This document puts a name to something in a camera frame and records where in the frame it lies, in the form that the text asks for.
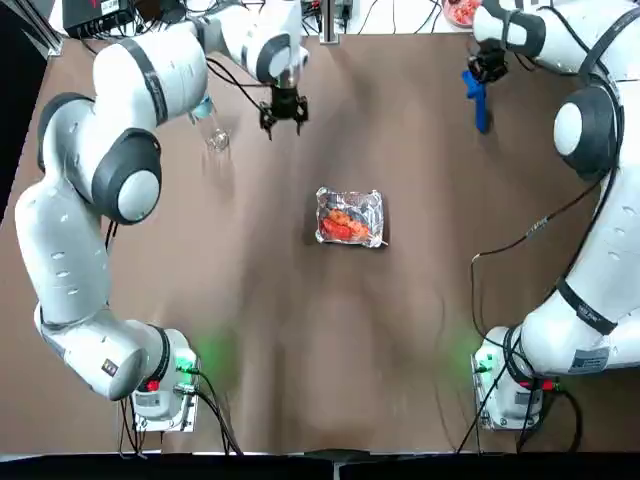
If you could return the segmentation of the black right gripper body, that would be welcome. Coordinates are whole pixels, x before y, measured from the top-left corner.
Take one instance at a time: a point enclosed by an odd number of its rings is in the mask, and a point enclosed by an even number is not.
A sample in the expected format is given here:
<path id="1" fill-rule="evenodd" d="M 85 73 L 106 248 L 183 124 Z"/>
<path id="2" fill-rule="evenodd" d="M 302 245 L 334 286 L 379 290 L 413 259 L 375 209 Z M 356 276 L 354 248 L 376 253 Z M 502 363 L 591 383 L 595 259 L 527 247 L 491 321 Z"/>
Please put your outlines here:
<path id="1" fill-rule="evenodd" d="M 469 63 L 473 68 L 502 68 L 507 65 L 505 51 L 493 41 L 477 43 L 471 49 Z"/>

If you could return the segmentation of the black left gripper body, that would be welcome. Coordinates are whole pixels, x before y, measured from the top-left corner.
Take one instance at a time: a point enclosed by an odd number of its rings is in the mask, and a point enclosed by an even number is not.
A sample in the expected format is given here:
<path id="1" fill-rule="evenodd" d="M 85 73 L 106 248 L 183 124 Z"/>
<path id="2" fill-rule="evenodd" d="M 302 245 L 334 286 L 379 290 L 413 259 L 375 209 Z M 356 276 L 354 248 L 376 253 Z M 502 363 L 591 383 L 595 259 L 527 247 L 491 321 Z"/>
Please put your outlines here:
<path id="1" fill-rule="evenodd" d="M 296 87 L 272 88 L 272 116 L 277 120 L 294 120 L 298 111 Z"/>

